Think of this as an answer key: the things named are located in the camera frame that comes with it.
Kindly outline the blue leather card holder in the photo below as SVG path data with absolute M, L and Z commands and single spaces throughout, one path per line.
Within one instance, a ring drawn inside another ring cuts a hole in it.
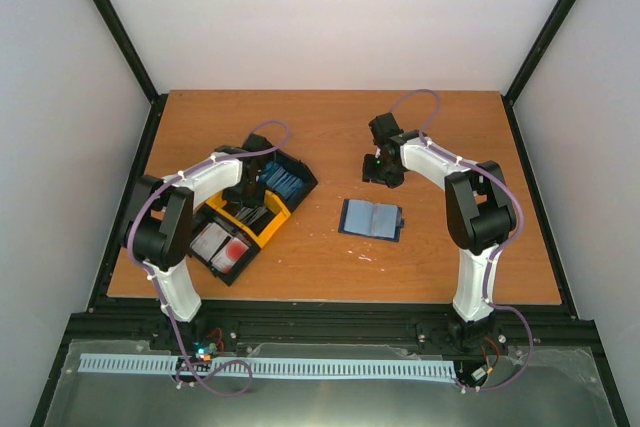
M 345 199 L 338 232 L 398 242 L 403 227 L 404 218 L 400 206 L 360 199 Z

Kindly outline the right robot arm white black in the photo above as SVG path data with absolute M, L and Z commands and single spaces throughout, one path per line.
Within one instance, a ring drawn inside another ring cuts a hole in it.
M 459 249 L 448 336 L 456 349 L 468 349 L 495 324 L 495 276 L 504 244 L 517 229 L 515 197 L 498 163 L 467 160 L 418 130 L 406 132 L 392 113 L 375 117 L 369 129 L 376 152 L 364 156 L 365 182 L 395 188 L 414 172 L 444 191 L 447 229 Z

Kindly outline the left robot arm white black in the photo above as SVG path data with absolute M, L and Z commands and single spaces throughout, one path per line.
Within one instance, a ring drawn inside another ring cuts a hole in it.
M 240 148 L 220 147 L 186 170 L 163 178 L 144 175 L 134 185 L 121 242 L 154 285 L 162 312 L 176 321 L 172 335 L 186 349 L 201 347 L 208 337 L 207 323 L 195 316 L 201 298 L 186 261 L 194 212 L 216 194 L 241 207 L 263 204 L 266 183 L 260 175 L 276 150 L 265 137 L 251 134 Z

